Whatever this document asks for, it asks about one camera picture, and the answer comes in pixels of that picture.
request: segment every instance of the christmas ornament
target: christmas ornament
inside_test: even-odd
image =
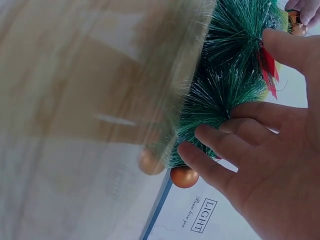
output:
[[[178,188],[188,189],[197,183],[199,174],[188,166],[182,166],[172,168],[170,177],[173,184]]]
[[[142,151],[139,159],[139,169],[147,175],[158,175],[162,173],[165,166],[154,156],[147,147]]]
[[[297,10],[288,10],[288,31],[292,35],[304,37],[308,34],[309,27],[303,25],[300,20],[300,12]]]

